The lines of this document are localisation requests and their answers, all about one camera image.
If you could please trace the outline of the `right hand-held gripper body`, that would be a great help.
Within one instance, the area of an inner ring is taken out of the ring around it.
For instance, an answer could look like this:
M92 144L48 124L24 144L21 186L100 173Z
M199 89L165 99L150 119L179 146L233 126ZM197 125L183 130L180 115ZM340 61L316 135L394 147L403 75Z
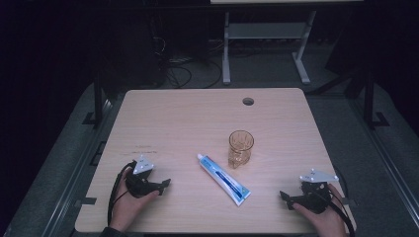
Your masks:
M306 193L303 193L303 206L315 213L323 212L331 201L328 184L338 182L336 175L311 169L308 174L299 177L300 183L306 183Z

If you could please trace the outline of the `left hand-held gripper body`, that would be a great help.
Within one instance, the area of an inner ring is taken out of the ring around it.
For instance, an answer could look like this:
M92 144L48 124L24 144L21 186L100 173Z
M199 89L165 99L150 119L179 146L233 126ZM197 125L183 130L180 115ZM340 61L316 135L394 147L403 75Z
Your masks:
M148 181L154 165L144 155L134 159L130 166L131 170L126 174L126 187L132 196L140 198L159 190L158 184Z

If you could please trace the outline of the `white and blue toothpaste tube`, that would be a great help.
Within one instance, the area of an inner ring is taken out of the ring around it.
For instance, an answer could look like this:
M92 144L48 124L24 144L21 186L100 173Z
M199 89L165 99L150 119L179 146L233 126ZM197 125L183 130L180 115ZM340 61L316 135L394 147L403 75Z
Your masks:
M229 176L207 155L198 154L197 158L200 165L229 195L229 197L235 202L237 206L240 206L251 195L251 192L246 187Z

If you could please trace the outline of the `amber glass cup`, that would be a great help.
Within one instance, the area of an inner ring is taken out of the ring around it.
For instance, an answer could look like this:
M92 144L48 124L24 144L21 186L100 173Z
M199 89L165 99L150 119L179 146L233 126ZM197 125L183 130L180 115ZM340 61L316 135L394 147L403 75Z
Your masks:
M228 166L236 169L245 165L251 157L254 137L246 130L235 130L228 138Z

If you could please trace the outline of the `person's left hand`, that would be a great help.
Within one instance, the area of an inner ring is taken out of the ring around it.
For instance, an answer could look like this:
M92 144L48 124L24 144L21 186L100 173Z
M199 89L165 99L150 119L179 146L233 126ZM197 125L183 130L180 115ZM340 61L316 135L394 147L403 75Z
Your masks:
M126 232L141 211L154 199L159 196L158 191L154 191L144 197L133 197L126 187L126 175L130 168L126 168L122 174L122 179L117 188L116 202L112 210L112 219L109 226L120 232Z

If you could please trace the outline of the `person's right hand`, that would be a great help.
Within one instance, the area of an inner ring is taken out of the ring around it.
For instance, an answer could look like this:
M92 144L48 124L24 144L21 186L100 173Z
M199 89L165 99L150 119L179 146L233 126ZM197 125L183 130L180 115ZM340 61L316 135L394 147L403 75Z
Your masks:
M331 206L319 214L299 203L294 203L293 208L314 226L319 237L347 237L344 220Z

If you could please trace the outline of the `white metal stand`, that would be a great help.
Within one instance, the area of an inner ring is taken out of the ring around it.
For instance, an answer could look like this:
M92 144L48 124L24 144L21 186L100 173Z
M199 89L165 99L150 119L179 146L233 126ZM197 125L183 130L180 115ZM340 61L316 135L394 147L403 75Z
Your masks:
M310 79L302 62L313 22L316 16L311 11L305 22L291 23L233 23L230 13L224 14L222 82L231 83L229 63L229 42L231 40L300 40L299 49L292 53L293 62L302 84L309 84Z

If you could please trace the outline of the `black metal frame post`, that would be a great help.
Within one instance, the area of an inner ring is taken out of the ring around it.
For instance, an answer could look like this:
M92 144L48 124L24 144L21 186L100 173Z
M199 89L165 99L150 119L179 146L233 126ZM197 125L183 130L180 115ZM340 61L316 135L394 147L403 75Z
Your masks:
M371 72L367 73L364 95L364 122L368 128L375 130L379 126L389 126L387 119L381 112L374 111L375 81Z
M100 82L100 76L97 75L94 78L94 111L88 113L83 119L83 124L93 125L98 127L103 118L103 100L102 100L102 87Z

